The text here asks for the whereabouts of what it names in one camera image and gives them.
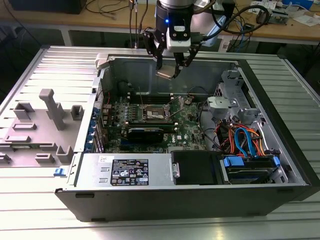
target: blue drive bracket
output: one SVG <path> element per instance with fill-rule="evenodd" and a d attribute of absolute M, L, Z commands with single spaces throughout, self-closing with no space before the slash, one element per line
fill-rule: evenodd
<path fill-rule="evenodd" d="M 230 166 L 244 166 L 245 165 L 242 157 L 240 157 L 240 156 L 226 156 L 223 159 L 223 163 L 226 168 L 230 167 Z"/>

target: blue cable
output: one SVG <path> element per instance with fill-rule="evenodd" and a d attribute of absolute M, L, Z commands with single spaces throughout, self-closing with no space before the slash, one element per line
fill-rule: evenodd
<path fill-rule="evenodd" d="M 240 22 L 239 20 L 237 20 L 237 19 L 234 19 L 234 20 L 235 20 L 235 22 L 236 22 L 237 24 L 239 24 L 239 26 L 240 26 L 240 28 L 241 28 L 241 32 L 243 32 L 243 31 L 244 31 L 244 28 L 243 28 L 241 22 Z M 239 47 L 238 47 L 238 49 L 235 51 L 236 53 L 239 52 L 239 50 L 242 48 L 242 42 L 243 42 L 243 40 L 244 40 L 244 37 L 245 37 L 245 34 L 243 33 L 243 34 L 242 34 L 242 37 L 241 37 L 241 40 L 240 40 Z"/>
<path fill-rule="evenodd" d="M 244 129 L 243 127 L 238 128 L 234 133 L 234 141 L 235 141 L 236 147 L 243 153 L 243 155 L 246 158 L 248 157 L 248 154 L 246 153 L 246 151 L 243 150 L 239 144 L 239 138 L 238 138 L 239 131 L 244 131 L 244 133 L 246 135 L 246 139 L 248 141 L 250 154 L 255 157 L 257 155 L 257 153 L 256 153 L 254 146 L 252 146 L 252 140 L 251 140 L 250 133 L 246 129 Z"/>

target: black cable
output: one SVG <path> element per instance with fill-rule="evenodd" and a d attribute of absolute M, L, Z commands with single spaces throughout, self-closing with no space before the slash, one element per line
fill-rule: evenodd
<path fill-rule="evenodd" d="M 213 145 L 214 145 L 216 148 L 219 148 L 220 146 L 219 146 L 211 137 L 209 137 L 209 136 L 205 133 L 205 131 L 204 131 L 204 129 L 202 128 L 202 125 L 201 125 L 201 115 L 202 115 L 202 112 L 204 111 L 204 107 L 205 107 L 206 104 L 208 104 L 207 101 L 204 102 L 204 104 L 202 105 L 202 108 L 201 108 L 201 110 L 200 110 L 200 113 L 199 113 L 199 128 L 200 128 L 200 131 L 202 132 L 202 134 L 203 134 L 208 140 L 210 140 L 210 142 L 212 142 Z"/>
<path fill-rule="evenodd" d="M 130 48 L 132 49 L 131 20 L 132 20 L 132 9 L 130 9 L 130 13 L 129 13 L 129 36 L 130 36 Z"/>
<path fill-rule="evenodd" d="M 21 49 L 22 51 L 26 52 L 27 54 L 30 54 L 32 57 L 35 56 L 34 53 L 29 52 L 29 51 L 26 50 L 25 48 L 23 48 L 23 47 L 20 48 L 20 47 L 17 47 L 17 46 L 14 45 L 13 41 L 16 40 L 16 39 L 18 39 L 18 38 L 13 38 L 12 36 L 6 34 L 6 32 L 3 31 L 1 27 L 0 27 L 0 31 L 1 31 L 7 38 L 10 38 L 10 39 L 9 39 L 9 40 L 10 40 L 10 43 L 11 43 L 11 45 L 12 45 L 12 47 L 13 47 L 14 49 L 17 49 L 17 50 L 20 50 L 20 49 Z"/>
<path fill-rule="evenodd" d="M 239 32 L 237 32 L 237 31 L 231 31 L 231 30 L 228 30 L 228 29 L 227 29 L 227 26 L 228 26 L 236 17 L 240 16 L 243 12 L 245 12 L 245 11 L 247 11 L 247 10 L 249 10 L 249 9 L 261 9 L 261 10 L 263 10 L 263 11 L 265 12 L 265 14 L 266 14 L 265 19 L 264 19 L 264 22 L 260 23 L 259 25 L 255 26 L 254 28 L 251 28 L 251 29 L 248 29 L 248 30 L 244 30 L 244 31 L 239 31 Z M 221 25 L 218 23 L 215 15 L 213 14 L 213 20 L 214 20 L 215 24 L 216 24 L 218 27 L 220 27 L 220 28 L 219 28 L 218 31 L 216 31 L 216 32 L 213 33 L 212 35 L 205 36 L 205 37 L 203 38 L 203 41 L 207 41 L 207 40 L 209 40 L 209 39 L 214 38 L 215 36 L 217 36 L 217 35 L 218 35 L 219 33 L 221 33 L 222 31 L 225 31 L 225 32 L 231 33 L 231 34 L 248 34 L 248 33 L 251 33 L 251 32 L 253 32 L 253 31 L 261 28 L 264 24 L 266 24 L 267 21 L 268 21 L 268 19 L 269 19 L 269 16 L 270 16 L 269 11 L 268 11 L 268 9 L 266 9 L 264 6 L 261 6 L 261 5 L 251 5 L 251 6 L 247 6 L 247 7 L 242 8 L 239 12 L 237 12 L 236 14 L 234 14 L 227 22 L 225 22 L 225 23 L 223 24 L 223 26 L 221 26 Z"/>
<path fill-rule="evenodd" d="M 139 30 L 138 30 L 139 34 L 142 31 L 142 22 L 144 21 L 144 18 L 145 18 L 146 14 L 147 14 L 148 6 L 149 6 L 149 0 L 146 0 L 146 2 L 145 2 L 145 10 L 144 10 L 144 13 L 143 13 L 143 15 L 141 17 L 140 24 L 139 24 Z"/>
<path fill-rule="evenodd" d="M 244 44 L 245 42 L 247 42 L 246 45 L 243 45 L 243 46 L 241 47 L 241 49 L 244 48 L 244 47 L 247 47 L 247 48 L 248 48 L 248 45 L 249 45 L 249 43 L 250 43 L 251 36 L 252 36 L 252 32 L 249 34 L 249 37 L 248 37 L 247 39 L 245 39 L 243 42 L 239 42 L 237 45 L 235 45 L 236 41 L 238 40 L 238 39 L 236 39 L 236 40 L 234 41 L 234 43 L 233 43 L 233 49 L 234 49 L 234 50 L 237 49 L 241 44 Z"/>
<path fill-rule="evenodd" d="M 134 41 L 134 48 L 138 48 L 138 3 L 135 3 L 135 41 Z"/>
<path fill-rule="evenodd" d="M 6 8 L 6 10 L 8 11 L 8 13 L 11 15 L 11 17 L 13 17 L 13 19 L 18 23 L 20 24 L 21 27 L 23 27 L 26 32 L 39 44 L 39 46 L 41 46 L 42 44 L 28 31 L 28 29 L 26 29 L 26 27 L 12 14 L 12 12 L 10 11 L 10 9 L 8 8 L 7 4 L 6 4 L 6 1 L 5 0 L 2 0 L 3 1 L 3 4 Z"/>
<path fill-rule="evenodd" d="M 128 8 L 129 6 L 123 6 L 123 7 L 120 7 L 118 9 L 115 9 L 115 10 L 111 10 L 111 11 L 104 11 L 103 13 L 104 14 L 109 14 L 109 13 L 113 13 L 113 12 L 116 12 L 116 11 L 119 11 L 121 9 L 125 9 L 125 8 Z"/>
<path fill-rule="evenodd" d="M 230 48 L 226 51 L 227 53 L 229 53 L 231 51 L 231 49 L 235 49 L 235 45 L 236 45 L 236 42 L 238 41 L 239 37 L 241 36 L 242 34 L 239 34 L 236 39 L 234 40 L 234 42 L 231 44 Z"/>
<path fill-rule="evenodd" d="M 105 8 L 105 7 L 118 5 L 119 3 L 122 2 L 122 0 L 119 0 L 119 2 L 118 2 L 118 3 L 115 3 L 115 4 L 103 5 L 103 6 L 99 9 L 99 11 L 90 10 L 90 9 L 88 8 L 88 6 L 89 6 L 90 4 L 92 4 L 93 2 L 95 2 L 95 1 L 97 1 L 97 0 L 91 0 L 90 2 L 88 2 L 88 3 L 85 5 L 85 9 L 86 9 L 87 11 L 89 11 L 90 13 L 94 13 L 94 14 L 110 14 L 110 13 L 119 11 L 119 10 L 121 10 L 121 9 L 128 8 L 128 6 L 123 6 L 123 7 L 120 7 L 120 8 L 118 8 L 118 9 L 115 9 L 115 10 L 110 10 L 110 11 L 104 11 L 104 10 L 103 10 L 103 8 Z"/>
<path fill-rule="evenodd" d="M 193 86 L 193 87 L 191 87 L 191 88 L 189 89 L 189 91 L 188 91 L 188 95 L 190 95 L 191 91 L 192 91 L 193 89 L 196 89 L 196 88 L 202 89 L 207 95 L 210 95 L 209 92 L 208 92 L 204 87 L 202 87 L 202 86 Z"/>

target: wire bundle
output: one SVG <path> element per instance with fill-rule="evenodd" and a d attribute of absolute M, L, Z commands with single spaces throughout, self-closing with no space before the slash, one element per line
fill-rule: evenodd
<path fill-rule="evenodd" d="M 248 157 L 247 153 L 242 149 L 243 146 L 248 145 L 250 154 L 255 156 L 266 156 L 263 146 L 262 146 L 262 137 L 252 128 L 247 127 L 244 124 L 233 123 L 230 125 L 223 125 L 223 123 L 219 123 L 217 128 L 215 129 L 215 133 L 217 133 L 220 127 L 228 128 L 228 138 L 219 146 L 219 149 L 228 152 L 232 155 L 237 155 L 240 157 Z M 238 134 L 245 134 L 246 138 L 243 140 L 241 146 L 238 140 Z"/>

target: power cable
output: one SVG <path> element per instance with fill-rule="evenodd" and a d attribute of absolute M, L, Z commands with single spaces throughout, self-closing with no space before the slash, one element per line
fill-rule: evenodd
<path fill-rule="evenodd" d="M 146 16 L 146 14 L 147 14 L 148 6 L 149 6 L 149 0 L 146 0 L 146 2 L 145 2 L 145 10 L 144 10 L 144 12 L 143 12 L 143 15 L 142 15 L 142 17 L 141 17 L 140 24 L 139 24 L 139 29 L 138 29 L 138 33 L 139 33 L 139 34 L 140 34 L 141 31 L 142 31 L 142 23 L 143 23 L 143 21 L 144 21 L 144 19 L 145 19 L 145 16 Z"/>
<path fill-rule="evenodd" d="M 243 30 L 243 31 L 231 31 L 227 29 L 227 26 L 236 18 L 239 17 L 242 13 L 244 13 L 245 11 L 249 10 L 249 9 L 261 9 L 265 12 L 266 16 L 265 19 L 262 23 L 260 23 L 259 25 L 255 26 L 254 28 L 248 29 L 248 30 Z M 269 19 L 269 11 L 267 8 L 265 8 L 264 6 L 261 5 L 251 5 L 251 6 L 247 6 L 242 8 L 239 12 L 237 12 L 236 14 L 234 14 L 227 22 L 225 22 L 222 26 L 218 23 L 216 16 L 214 14 L 212 14 L 213 17 L 213 21 L 215 22 L 215 24 L 220 28 L 218 31 L 216 31 L 215 33 L 209 35 L 209 36 L 205 36 L 203 38 L 203 41 L 207 41 L 209 39 L 214 38 L 215 36 L 217 36 L 219 33 L 221 33 L 222 31 L 225 31 L 227 33 L 231 33 L 231 34 L 248 34 L 251 33 L 259 28 L 261 28 L 264 24 L 267 23 L 268 19 Z"/>

